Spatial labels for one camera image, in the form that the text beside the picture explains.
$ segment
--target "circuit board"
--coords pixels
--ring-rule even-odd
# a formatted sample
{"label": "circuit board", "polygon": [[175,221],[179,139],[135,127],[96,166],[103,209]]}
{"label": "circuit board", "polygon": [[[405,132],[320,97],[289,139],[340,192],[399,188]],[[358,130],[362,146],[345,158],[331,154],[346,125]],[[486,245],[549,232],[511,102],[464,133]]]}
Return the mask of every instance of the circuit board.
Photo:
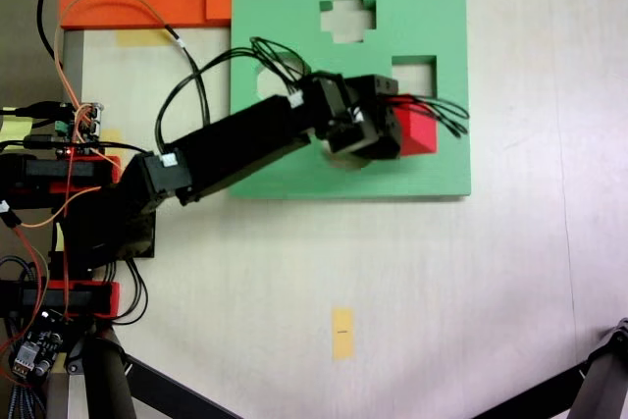
{"label": "circuit board", "polygon": [[60,313],[41,311],[11,361],[13,373],[30,384],[43,382],[63,347],[65,331]]}

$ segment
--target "orange wire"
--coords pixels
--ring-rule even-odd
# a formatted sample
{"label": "orange wire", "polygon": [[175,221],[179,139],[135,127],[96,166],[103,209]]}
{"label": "orange wire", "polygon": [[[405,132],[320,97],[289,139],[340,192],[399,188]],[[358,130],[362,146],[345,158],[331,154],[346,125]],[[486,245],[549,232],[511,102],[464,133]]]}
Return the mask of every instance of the orange wire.
{"label": "orange wire", "polygon": [[87,188],[85,190],[81,190],[78,193],[75,193],[74,195],[72,195],[70,198],[68,198],[68,200],[64,203],[64,205],[59,208],[59,210],[57,210],[57,212],[52,215],[50,218],[48,218],[45,221],[42,221],[41,223],[34,223],[32,225],[28,224],[28,223],[22,223],[21,226],[23,226],[24,228],[28,228],[30,230],[36,229],[36,228],[43,228],[46,225],[49,225],[50,223],[52,223],[56,217],[58,217],[68,206],[68,204],[74,200],[75,198],[85,194],[85,193],[89,193],[91,191],[96,191],[99,190],[101,187],[100,186],[93,186],[92,188]]}
{"label": "orange wire", "polygon": [[[61,80],[61,83],[63,84],[64,88],[68,92],[68,95],[70,95],[70,99],[76,109],[80,107],[79,99],[77,98],[77,95],[75,94],[74,89],[72,88],[72,85],[70,84],[70,81],[64,74],[63,69],[61,67],[61,61],[59,58],[59,43],[61,42],[61,30],[62,30],[61,24],[63,23],[63,20],[65,19],[65,17],[70,13],[72,8],[80,1],[81,0],[73,0],[72,2],[70,2],[68,6],[64,9],[64,11],[61,13],[61,15],[59,16],[59,22],[57,23],[57,28],[55,29],[55,37],[54,37],[54,43],[53,43],[55,68],[57,69],[57,74],[59,75],[59,79]],[[161,22],[163,26],[167,25],[164,18],[148,2],[146,2],[145,0],[136,0],[136,1],[142,4],[144,7],[146,7],[150,11],[150,13],[154,15],[155,18],[159,20],[159,22]]]}

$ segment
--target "red block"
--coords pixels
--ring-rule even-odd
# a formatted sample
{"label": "red block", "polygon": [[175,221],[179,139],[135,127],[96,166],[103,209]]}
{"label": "red block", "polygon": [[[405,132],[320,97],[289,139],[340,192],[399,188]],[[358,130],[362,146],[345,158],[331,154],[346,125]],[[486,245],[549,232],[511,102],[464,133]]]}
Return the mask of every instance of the red block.
{"label": "red block", "polygon": [[401,123],[401,157],[437,152],[437,123],[434,120],[401,108],[395,108],[394,113]]}

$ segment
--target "square hole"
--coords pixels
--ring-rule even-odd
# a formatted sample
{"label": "square hole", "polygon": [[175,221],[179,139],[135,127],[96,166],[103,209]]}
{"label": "square hole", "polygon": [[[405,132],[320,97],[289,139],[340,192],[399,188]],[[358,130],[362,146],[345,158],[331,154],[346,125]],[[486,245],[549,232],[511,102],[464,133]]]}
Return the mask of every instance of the square hole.
{"label": "square hole", "polygon": [[392,56],[392,78],[399,93],[437,96],[436,56]]}

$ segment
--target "connector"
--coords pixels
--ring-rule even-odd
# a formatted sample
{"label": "connector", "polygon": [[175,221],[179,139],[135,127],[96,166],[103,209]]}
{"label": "connector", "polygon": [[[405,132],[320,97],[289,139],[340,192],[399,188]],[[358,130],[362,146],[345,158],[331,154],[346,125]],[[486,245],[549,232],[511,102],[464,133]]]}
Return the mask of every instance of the connector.
{"label": "connector", "polygon": [[0,219],[9,229],[19,226],[22,223],[22,220],[14,213],[6,200],[0,200]]}
{"label": "connector", "polygon": [[36,119],[54,119],[67,121],[74,115],[74,108],[69,103],[43,101],[33,103],[24,108],[18,108],[13,112],[16,117],[29,117]]}

